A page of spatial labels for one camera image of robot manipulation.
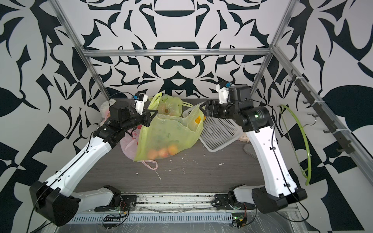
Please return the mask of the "red peach basket front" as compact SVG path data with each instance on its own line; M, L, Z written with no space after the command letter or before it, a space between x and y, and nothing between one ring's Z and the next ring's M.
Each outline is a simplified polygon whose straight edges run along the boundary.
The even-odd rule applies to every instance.
M166 158L166 157L168 157L168 156L169 156L169 151L168 151L168 149L167 149L167 148L160 149L160 150L158 151L158 156L159 156L160 158Z

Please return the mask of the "green avocado print plastic bag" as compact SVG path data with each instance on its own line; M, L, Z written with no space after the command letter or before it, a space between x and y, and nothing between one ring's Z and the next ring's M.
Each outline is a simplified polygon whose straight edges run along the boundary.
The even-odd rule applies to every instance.
M193 105L182 101L179 97L172 97L167 94L157 93L149 98L150 104L148 110L157 110L158 114L180 117L183 107L192 107Z

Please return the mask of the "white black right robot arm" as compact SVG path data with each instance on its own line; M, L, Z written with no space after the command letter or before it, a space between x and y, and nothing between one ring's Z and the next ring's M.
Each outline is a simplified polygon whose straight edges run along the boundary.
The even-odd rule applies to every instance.
M222 82L216 85L218 100L200 106L206 117L231 119L246 133L259 161L265 184L234 188L237 202L250 203L263 214L277 212L308 197L288 172L275 138L275 123L265 106L254 106L251 88Z

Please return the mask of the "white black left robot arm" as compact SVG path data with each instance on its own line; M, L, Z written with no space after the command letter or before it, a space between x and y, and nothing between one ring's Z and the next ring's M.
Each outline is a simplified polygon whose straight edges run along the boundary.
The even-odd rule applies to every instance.
M30 187L34 211L60 227L81 212L97 207L117 207L121 192L106 185L100 189L76 193L75 188L93 166L140 125L149 126L157 110L147 110L143 101L115 102L109 108L110 117L100 126L84 148L63 168L45 182L36 181Z

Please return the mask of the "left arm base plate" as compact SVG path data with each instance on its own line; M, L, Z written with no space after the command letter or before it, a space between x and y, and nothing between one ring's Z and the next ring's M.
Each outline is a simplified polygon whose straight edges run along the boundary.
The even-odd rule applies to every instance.
M137 204L137 195L115 195L106 206L96 207L95 212L120 211L125 212L135 207Z

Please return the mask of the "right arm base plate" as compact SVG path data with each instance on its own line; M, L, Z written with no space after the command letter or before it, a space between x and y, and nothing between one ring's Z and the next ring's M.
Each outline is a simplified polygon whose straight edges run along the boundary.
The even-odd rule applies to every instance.
M217 210L255 210L255 205L250 203L239 203L233 192L227 194L215 194L211 205Z

